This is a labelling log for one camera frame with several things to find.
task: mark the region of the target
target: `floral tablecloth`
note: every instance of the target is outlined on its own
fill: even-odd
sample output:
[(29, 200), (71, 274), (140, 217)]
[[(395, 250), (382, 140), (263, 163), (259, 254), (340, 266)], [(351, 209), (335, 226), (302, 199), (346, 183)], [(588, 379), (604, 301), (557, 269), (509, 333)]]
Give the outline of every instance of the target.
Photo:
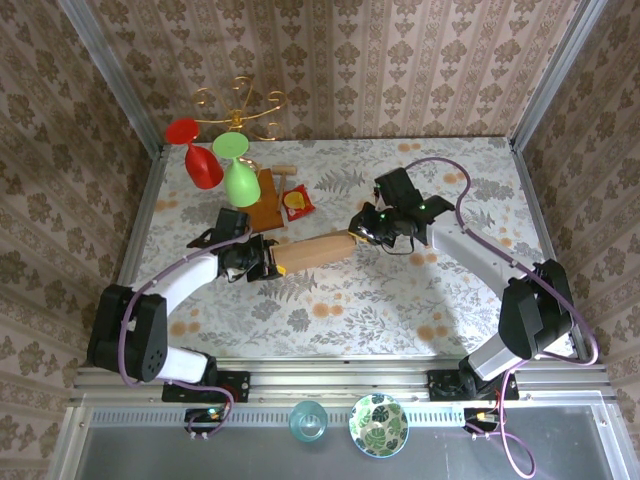
[[(215, 225), (229, 206), (224, 189), (197, 189), (184, 168), (184, 147), (171, 148), (138, 278), (181, 257), (186, 244)], [(473, 179), (464, 217), (503, 245), (542, 254), (520, 179), (504, 139), (389, 139), (251, 143), (264, 167), (291, 164), (316, 211), (266, 232), (280, 243), (342, 230), (372, 199), (374, 179), (414, 159), (439, 155), (460, 162)], [(455, 202), (464, 177), (443, 164), (411, 171), (423, 196)], [(397, 249), (409, 248), (400, 242)], [(359, 244), (348, 260), (270, 282), (198, 290), (169, 318), (169, 342), (216, 356), (464, 355), (497, 331), (500, 302), (451, 257), (416, 245), (390, 256)], [(565, 338), (555, 351), (570, 353)]]

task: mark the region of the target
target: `gold candle holder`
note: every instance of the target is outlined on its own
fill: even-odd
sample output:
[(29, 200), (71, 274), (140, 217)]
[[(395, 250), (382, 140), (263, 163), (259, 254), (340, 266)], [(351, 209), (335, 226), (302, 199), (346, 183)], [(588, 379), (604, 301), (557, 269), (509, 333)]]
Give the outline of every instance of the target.
[[(247, 88), (247, 97), (244, 99), (242, 107), (240, 108), (230, 108), (229, 105), (224, 101), (222, 95), (215, 87), (204, 87), (196, 90), (196, 92), (191, 96), (191, 99), (196, 105), (207, 105), (210, 96), (217, 98), (222, 103), (222, 106), (227, 110), (227, 117), (223, 120), (205, 120), (205, 119), (196, 119), (198, 123), (206, 123), (209, 125), (227, 125), (228, 131), (239, 132), (244, 129), (247, 122), (250, 120), (255, 120), (256, 118), (264, 117), (265, 115), (269, 115), (277, 110), (280, 110), (287, 104), (287, 96), (284, 92), (280, 90), (274, 90), (269, 92), (267, 95), (267, 101), (275, 104), (273, 107), (265, 110), (261, 113), (256, 113), (254, 115), (247, 114), (247, 104), (249, 103), (249, 98), (251, 97), (251, 93), (253, 92), (253, 80), (249, 77), (239, 76), (234, 78), (231, 81), (231, 88), (236, 91), (240, 91), (242, 88)], [(256, 137), (259, 140), (265, 141), (274, 141), (280, 137), (284, 136), (284, 127), (279, 122), (269, 122), (267, 124), (267, 134), (268, 137), (261, 137), (260, 135), (246, 130), (246, 133)]]

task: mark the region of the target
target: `wooden cutting board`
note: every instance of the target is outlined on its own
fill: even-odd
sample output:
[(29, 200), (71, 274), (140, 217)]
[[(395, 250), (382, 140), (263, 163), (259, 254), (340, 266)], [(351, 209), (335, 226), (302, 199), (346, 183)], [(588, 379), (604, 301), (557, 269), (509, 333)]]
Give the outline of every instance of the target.
[(262, 192), (260, 200), (249, 207), (238, 208), (238, 210), (249, 214), (251, 228), (253, 228), (254, 233), (284, 227), (280, 206), (278, 205), (278, 192), (276, 191), (270, 168), (260, 170), (258, 183)]

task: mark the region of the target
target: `cable connector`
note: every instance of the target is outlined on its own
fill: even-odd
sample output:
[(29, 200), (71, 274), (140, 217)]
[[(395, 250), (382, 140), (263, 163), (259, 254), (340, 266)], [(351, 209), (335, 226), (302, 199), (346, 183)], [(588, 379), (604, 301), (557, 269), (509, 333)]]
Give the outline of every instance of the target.
[(478, 419), (478, 421), (485, 422), (485, 423), (495, 423), (495, 424), (497, 424), (500, 421), (500, 418), (498, 417), (498, 415), (496, 415), (494, 413), (480, 412), (480, 413), (478, 413), (476, 415), (476, 418)]

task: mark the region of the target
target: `patterned wallpaper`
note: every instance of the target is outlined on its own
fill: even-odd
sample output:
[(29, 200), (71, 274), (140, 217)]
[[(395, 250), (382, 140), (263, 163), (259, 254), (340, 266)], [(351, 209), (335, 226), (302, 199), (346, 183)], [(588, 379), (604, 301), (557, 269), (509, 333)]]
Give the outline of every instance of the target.
[(0, 478), (44, 478), (149, 161), (55, 1), (0, 2)]
[(609, 1), (524, 153), (640, 451), (640, 1)]
[(286, 92), (287, 138), (331, 139), (508, 134), (578, 0), (89, 3), (159, 133), (219, 118), (191, 93), (249, 75), (253, 108)]

